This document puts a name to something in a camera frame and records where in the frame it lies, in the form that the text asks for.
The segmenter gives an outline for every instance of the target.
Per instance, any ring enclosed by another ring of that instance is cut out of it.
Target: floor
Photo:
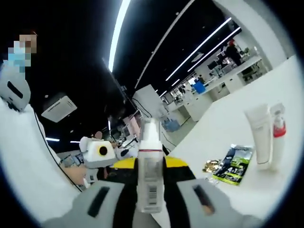
[[[177,131],[168,132],[168,135],[171,137],[172,142],[175,145],[178,145],[186,135],[192,130],[196,122],[189,118]]]

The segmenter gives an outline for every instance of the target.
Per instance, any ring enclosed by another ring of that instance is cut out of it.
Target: black ceiling
[[[48,1],[20,4],[10,1],[7,7],[13,17],[4,21],[1,53],[12,46],[23,29],[38,34],[38,53],[32,56],[32,66],[26,71],[31,88],[31,105],[40,115],[45,95],[65,92],[78,109],[59,123],[40,117],[55,151],[77,149],[70,140],[106,127],[103,113],[106,101],[102,91],[102,61],[108,63],[116,17],[122,0]],[[131,0],[115,55],[113,74],[132,96],[152,51],[188,0]],[[168,82],[165,79],[216,27],[225,21],[211,0],[196,0],[181,17],[154,56],[138,88],[152,84],[159,92],[166,90],[178,78],[188,75],[191,63],[186,63]],[[221,29],[201,48],[211,50],[231,30]]]

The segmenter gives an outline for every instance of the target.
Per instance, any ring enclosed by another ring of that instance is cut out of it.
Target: barcode
[[[148,204],[155,205],[157,203],[157,186],[149,186]]]

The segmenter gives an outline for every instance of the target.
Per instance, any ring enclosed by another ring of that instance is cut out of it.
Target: black cable
[[[168,142],[170,142],[168,139],[167,139],[167,137],[165,136],[165,134],[164,134],[164,132],[161,132],[162,134],[163,134],[163,136],[165,137],[165,139],[168,141]]]
[[[135,98],[132,98],[132,100],[135,100],[135,101],[137,101],[138,102],[138,104],[147,112],[147,113],[149,113],[148,111],[147,111],[147,109],[145,109],[143,106],[142,106],[142,104],[137,100],[137,99],[135,99]]]
[[[37,123],[38,128],[39,128],[39,131],[40,131],[40,133],[41,133],[42,139],[43,139],[43,141],[44,141],[44,144],[46,145],[46,147],[47,147],[49,153],[51,154],[52,158],[54,159],[55,163],[57,164],[57,166],[59,167],[59,169],[65,174],[65,176],[66,176],[66,177],[75,185],[75,187],[76,187],[80,192],[82,192],[82,190],[81,190],[81,189],[80,189],[80,188],[71,180],[71,178],[63,171],[63,169],[62,169],[62,168],[60,167],[60,165],[57,163],[57,161],[56,161],[56,159],[54,158],[54,156],[53,156],[51,150],[50,150],[49,147],[48,147],[48,144],[47,144],[47,142],[46,142],[46,139],[45,139],[44,136],[43,136],[43,133],[42,133],[42,130],[41,130],[40,126],[39,126],[38,119],[37,119],[37,115],[36,115],[35,112],[34,112],[34,115],[35,115],[35,119],[36,119],[36,123]]]

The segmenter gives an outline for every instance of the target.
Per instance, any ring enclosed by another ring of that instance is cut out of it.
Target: gold wrapper
[[[221,160],[208,160],[204,165],[203,172],[214,173],[216,170],[220,168]]]

